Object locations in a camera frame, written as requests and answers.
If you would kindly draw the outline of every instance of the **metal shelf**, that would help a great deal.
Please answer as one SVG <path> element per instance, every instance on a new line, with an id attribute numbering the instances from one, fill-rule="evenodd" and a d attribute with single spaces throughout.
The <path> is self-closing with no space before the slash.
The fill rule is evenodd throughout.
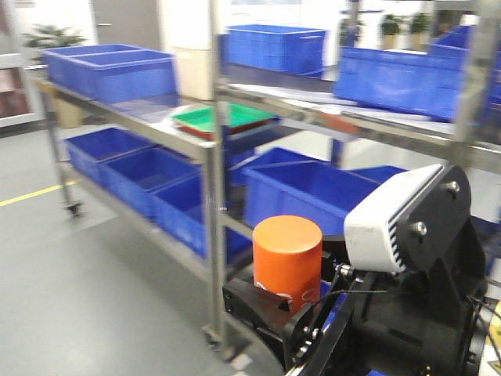
<path id="1" fill-rule="evenodd" d="M 230 214 L 228 214 L 228 212 L 221 211 L 219 213 L 219 220 L 221 221 L 221 224 L 223 226 L 226 226 L 231 230 L 236 231 L 237 233 L 240 233 L 245 237 L 248 237 L 249 239 L 252 239 L 252 227 L 248 226 L 239 219 L 233 218 Z"/>
<path id="2" fill-rule="evenodd" d="M 207 281 L 207 267 L 204 260 L 198 256 L 191 248 L 187 247 L 174 237 L 165 233 L 154 223 L 144 219 L 134 209 L 118 200 L 115 196 L 105 191 L 101 186 L 82 175 L 72 168 L 68 163 L 60 162 L 64 168 L 67 177 L 77 179 L 79 186 L 82 186 L 93 197 L 96 197 L 117 214 L 127 219 L 131 225 L 137 229 L 145 238 L 154 243 L 158 248 L 172 257 L 176 262 L 185 267 L 194 276 L 202 281 Z"/>
<path id="3" fill-rule="evenodd" d="M 383 119 L 384 113 L 381 115 L 382 118 L 378 118 L 357 114 L 346 109 L 332 111 L 328 107 L 315 103 L 283 99 L 229 86 L 218 88 L 218 100 L 231 101 L 285 118 L 303 121 L 314 125 L 317 131 L 341 132 L 444 159 L 449 159 L 453 144 L 450 132 L 416 127 L 403 121 L 389 121 Z M 501 174 L 500 145 L 476 142 L 467 147 L 471 167 Z"/>
<path id="4" fill-rule="evenodd" d="M 214 146 L 214 143 L 211 141 L 206 141 L 192 136 L 173 126 L 172 121 L 168 119 L 168 115 L 171 114 L 174 109 L 171 108 L 170 110 L 165 111 L 165 105 L 162 103 L 157 106 L 159 117 L 155 119 L 156 121 L 148 121 L 145 120 L 145 111 L 140 110 L 139 107 L 141 105 L 145 106 L 148 104 L 148 110 L 151 114 L 152 110 L 155 110 L 155 108 L 152 107 L 152 102 L 147 102 L 145 100 L 128 102 L 131 103 L 129 108 L 127 108 L 123 103 L 117 103 L 113 106 L 109 106 L 93 101 L 84 96 L 80 96 L 77 93 L 62 88 L 44 78 L 34 78 L 34 82 L 40 90 L 47 92 L 52 96 L 66 100 L 83 110 L 105 118 L 112 123 L 128 128 L 131 131 L 146 137 L 147 139 L 151 139 L 155 143 L 167 146 L 179 153 L 187 155 L 188 157 L 197 159 L 202 163 L 207 160 L 207 153 L 204 152 L 204 150 L 210 149 Z M 180 99 L 180 103 L 200 107 L 199 103 L 183 99 Z"/>

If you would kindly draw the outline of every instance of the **orange cup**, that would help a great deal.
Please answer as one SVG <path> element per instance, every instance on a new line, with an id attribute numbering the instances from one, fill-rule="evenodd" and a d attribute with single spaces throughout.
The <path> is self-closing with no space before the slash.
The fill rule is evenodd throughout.
<path id="1" fill-rule="evenodd" d="M 320 298 L 322 231 L 309 219 L 278 215 L 253 232 L 254 284 L 283 296 L 292 312 Z"/>

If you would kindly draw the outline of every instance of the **blue plastic crate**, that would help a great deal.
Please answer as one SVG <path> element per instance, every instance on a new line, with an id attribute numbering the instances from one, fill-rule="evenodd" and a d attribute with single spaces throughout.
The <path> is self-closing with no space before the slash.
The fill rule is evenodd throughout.
<path id="1" fill-rule="evenodd" d="M 253 157 L 256 154 L 256 150 L 254 148 L 244 151 L 243 153 L 232 154 L 229 156 L 229 166 L 232 167 L 234 165 L 239 164 L 246 159 Z"/>
<path id="2" fill-rule="evenodd" d="M 349 172 L 351 172 L 352 174 L 356 174 L 363 178 L 371 179 L 378 183 L 384 183 L 388 179 L 390 179 L 393 175 L 399 174 L 400 172 L 404 171 L 407 170 L 394 166 L 377 166 L 377 167 L 349 170 Z"/>
<path id="3" fill-rule="evenodd" d="M 245 221 L 299 215 L 324 235 L 343 233 L 344 218 L 379 184 L 317 161 L 248 168 Z"/>
<path id="4" fill-rule="evenodd" d="M 454 118 L 464 81 L 463 61 L 344 47 L 334 94 L 370 107 Z"/>
<path id="5" fill-rule="evenodd" d="M 273 147 L 265 153 L 257 156 L 250 161 L 236 164 L 229 169 L 230 181 L 233 186 L 245 186 L 246 176 L 243 171 L 246 168 L 261 167 L 267 165 L 276 165 L 279 163 L 302 162 L 302 161 L 319 161 L 319 159 L 308 157 L 307 155 L 296 153 L 295 151 L 283 149 L 281 147 Z"/>
<path id="6" fill-rule="evenodd" d="M 148 219 L 154 219 L 154 190 L 198 173 L 197 166 L 157 147 L 103 164 L 105 187 Z"/>
<path id="7" fill-rule="evenodd" d="M 102 163 L 153 146 L 149 140 L 118 128 L 71 137 L 64 142 L 71 164 L 100 185 L 103 185 Z"/>
<path id="8" fill-rule="evenodd" d="M 311 77 L 311 78 L 322 78 L 323 72 L 326 70 L 324 68 L 314 70 L 313 72 L 306 72 L 306 73 L 301 73 L 299 74 L 300 76 L 305 76 L 305 77 Z"/>
<path id="9" fill-rule="evenodd" d="M 440 38 L 437 38 L 431 45 L 429 54 L 430 56 L 448 56 L 459 59 L 463 64 L 467 61 L 467 54 L 470 48 L 470 38 L 473 32 L 472 26 L 457 26 L 451 31 L 445 33 Z M 497 52 L 495 69 L 492 72 L 492 79 L 488 87 L 488 99 L 485 112 L 501 116 L 499 108 L 490 107 L 490 104 L 501 104 L 501 82 L 500 72 L 501 69 L 501 52 Z"/>
<path id="10" fill-rule="evenodd" d="M 200 176 L 195 175 L 158 190 L 154 194 L 154 202 L 157 224 L 205 259 L 207 240 Z M 228 262 L 251 245 L 250 240 L 231 230 L 228 242 Z"/>
<path id="11" fill-rule="evenodd" d="M 176 93 L 170 53 L 142 49 L 73 56 L 69 88 L 102 103 Z"/>
<path id="12" fill-rule="evenodd" d="M 68 56 L 89 55 L 103 52 L 118 52 L 132 51 L 142 49 L 134 45 L 79 45 L 73 47 L 59 47 L 56 49 L 43 49 L 41 56 L 45 64 L 47 64 L 47 72 L 49 79 L 57 84 L 71 87 L 71 61 Z"/>
<path id="13" fill-rule="evenodd" d="M 232 26 L 228 31 L 230 63 L 292 74 L 323 68 L 325 30 L 251 24 Z"/>
<path id="14" fill-rule="evenodd" d="M 443 34 L 430 44 L 428 54 L 431 56 L 444 56 L 466 61 L 470 48 L 470 38 L 473 26 L 459 25 Z M 496 69 L 501 69 L 501 52 L 496 58 Z"/>

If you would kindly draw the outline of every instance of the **green tray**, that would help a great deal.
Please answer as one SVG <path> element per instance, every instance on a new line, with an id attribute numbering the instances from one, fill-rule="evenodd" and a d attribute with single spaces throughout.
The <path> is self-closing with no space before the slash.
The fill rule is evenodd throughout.
<path id="1" fill-rule="evenodd" d="M 229 133 L 239 133 L 251 128 L 256 128 L 268 123 L 275 117 L 268 112 L 254 108 L 230 103 Z M 213 107 L 202 108 L 174 115 L 172 118 L 180 125 L 180 129 L 192 133 L 203 139 L 213 139 L 214 136 L 214 109 Z"/>

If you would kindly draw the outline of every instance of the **metal shelf surface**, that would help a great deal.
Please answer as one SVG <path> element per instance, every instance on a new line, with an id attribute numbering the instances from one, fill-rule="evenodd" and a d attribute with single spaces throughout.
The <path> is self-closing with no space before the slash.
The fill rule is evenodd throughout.
<path id="1" fill-rule="evenodd" d="M 170 119 L 174 113 L 205 107 L 203 104 L 170 95 L 106 105 L 62 88 L 45 78 L 34 78 L 34 81 L 40 90 L 48 92 L 52 96 L 72 103 L 83 110 L 119 124 L 155 143 L 169 147 L 198 161 L 205 162 L 207 153 L 204 152 L 204 149 L 214 146 L 211 141 L 178 130 Z"/>
<path id="2" fill-rule="evenodd" d="M 163 252 L 184 266 L 186 270 L 190 271 L 194 276 L 198 277 L 202 281 L 207 281 L 207 267 L 204 265 L 204 260 L 191 248 L 165 233 L 156 224 L 144 219 L 130 206 L 105 191 L 101 186 L 94 183 L 80 172 L 76 171 L 68 163 L 60 163 L 63 165 L 68 178 L 77 179 L 79 186 L 82 186 L 93 197 L 96 197 L 117 214 L 125 218 L 135 229 L 158 246 L 158 248 L 160 248 Z"/>
<path id="3" fill-rule="evenodd" d="M 218 87 L 218 99 L 252 106 L 279 116 L 312 125 L 310 130 L 324 134 L 345 134 L 352 138 L 371 139 L 407 150 L 449 159 L 454 125 L 432 121 L 397 119 L 389 112 L 353 106 L 334 106 L 284 99 L 269 93 L 242 87 Z M 476 142 L 467 146 L 470 167 L 501 174 L 501 146 Z"/>

